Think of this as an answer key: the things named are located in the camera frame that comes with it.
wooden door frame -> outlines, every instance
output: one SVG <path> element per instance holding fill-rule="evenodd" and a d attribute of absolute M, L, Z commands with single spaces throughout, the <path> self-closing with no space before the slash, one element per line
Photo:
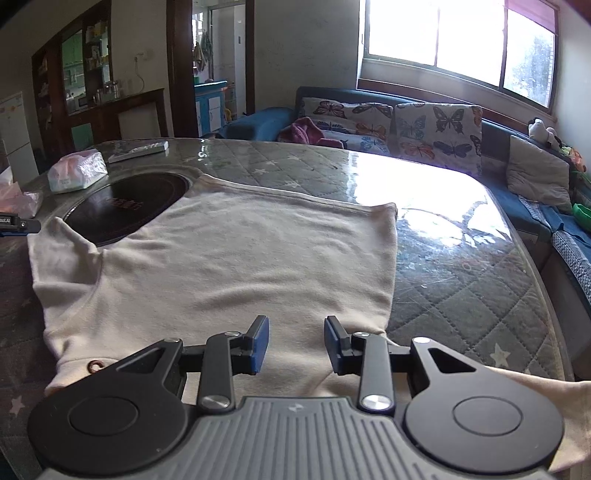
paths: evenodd
<path fill-rule="evenodd" d="M 246 113 L 255 111 L 254 89 L 254 1 L 246 1 L 245 73 Z M 175 137 L 198 137 L 193 89 L 192 0 L 167 0 L 166 42 L 168 91 Z"/>
<path fill-rule="evenodd" d="M 588 0 L 566 0 L 591 25 L 591 4 Z"/>

sofa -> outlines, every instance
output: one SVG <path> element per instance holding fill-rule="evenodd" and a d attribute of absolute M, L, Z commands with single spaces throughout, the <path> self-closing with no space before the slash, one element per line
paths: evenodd
<path fill-rule="evenodd" d="M 346 103 L 376 102 L 391 106 L 417 101 L 364 90 L 303 86 L 297 90 L 293 109 L 272 107 L 261 110 L 227 124 L 219 131 L 218 136 L 236 140 L 275 141 L 279 131 L 296 119 L 301 100 L 306 97 L 326 98 Z M 392 122 L 391 128 L 395 128 L 394 122 Z M 519 232 L 536 265 L 540 267 L 550 253 L 551 231 L 547 225 L 533 218 L 519 197 L 511 193 L 506 186 L 505 170 L 509 160 L 509 142 L 512 135 L 523 138 L 564 161 L 568 162 L 569 159 L 546 149 L 544 145 L 530 140 L 526 135 L 485 119 L 482 121 L 483 161 L 480 181 L 493 193 L 497 202 Z"/>
<path fill-rule="evenodd" d="M 218 137 L 275 141 L 297 117 L 302 98 L 343 103 L 383 103 L 395 107 L 418 100 L 393 95 L 324 87 L 298 88 L 294 108 L 273 107 L 233 121 Z M 392 121 L 391 130 L 395 131 Z M 574 202 L 591 207 L 591 182 L 577 176 L 570 159 L 512 129 L 482 120 L 482 174 L 479 181 L 492 193 L 524 241 L 556 310 L 575 374 L 591 379 L 591 235 L 577 226 L 572 215 L 555 207 L 523 201 L 506 182 L 511 137 L 519 137 L 569 164 L 569 193 Z"/>

round black disc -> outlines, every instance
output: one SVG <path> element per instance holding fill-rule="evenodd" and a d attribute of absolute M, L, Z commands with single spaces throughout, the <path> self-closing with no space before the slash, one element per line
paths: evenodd
<path fill-rule="evenodd" d="M 64 221 L 97 247 L 112 244 L 156 218 L 189 189 L 181 175 L 143 173 L 97 190 Z"/>
<path fill-rule="evenodd" d="M 114 477 L 164 458 L 187 423 L 183 403 L 162 377 L 106 368 L 38 403 L 27 432 L 45 467 Z"/>
<path fill-rule="evenodd" d="M 563 422 L 547 398 L 500 374 L 435 374 L 409 403 L 411 441 L 439 463 L 477 475 L 510 475 L 550 464 Z"/>

glass cabinet door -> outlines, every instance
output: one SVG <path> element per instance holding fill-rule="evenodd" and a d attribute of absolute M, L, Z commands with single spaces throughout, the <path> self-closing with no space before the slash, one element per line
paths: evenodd
<path fill-rule="evenodd" d="M 82 54 L 82 30 L 62 42 L 61 66 L 63 69 L 64 92 L 66 94 L 66 108 L 68 113 L 74 113 L 87 104 L 84 58 Z"/>

pink towel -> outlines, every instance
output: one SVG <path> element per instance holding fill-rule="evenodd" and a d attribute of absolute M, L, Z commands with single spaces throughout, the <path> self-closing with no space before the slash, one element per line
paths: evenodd
<path fill-rule="evenodd" d="M 301 143 L 304 145 L 321 145 L 322 147 L 343 148 L 341 140 L 325 138 L 322 130 L 315 126 L 309 116 L 298 118 L 289 127 L 277 135 L 278 142 Z"/>

